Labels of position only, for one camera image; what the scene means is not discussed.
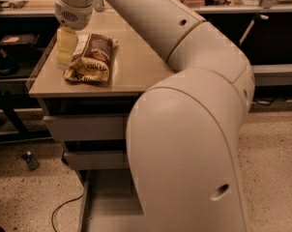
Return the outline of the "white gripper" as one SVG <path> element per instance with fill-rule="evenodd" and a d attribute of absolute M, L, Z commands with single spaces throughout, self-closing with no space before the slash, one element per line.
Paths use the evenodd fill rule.
<path fill-rule="evenodd" d="M 61 26 L 57 30 L 57 68 L 65 70 L 78 43 L 75 30 L 84 29 L 91 18 L 94 0 L 55 0 L 55 15 Z"/>

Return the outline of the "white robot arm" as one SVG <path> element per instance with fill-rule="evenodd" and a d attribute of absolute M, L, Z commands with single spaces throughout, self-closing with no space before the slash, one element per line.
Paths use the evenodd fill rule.
<path fill-rule="evenodd" d="M 237 157 L 254 93 L 245 54 L 177 0 L 105 0 L 174 72 L 135 103 L 131 175 L 151 232 L 249 232 Z M 94 0 L 55 0 L 81 30 Z"/>

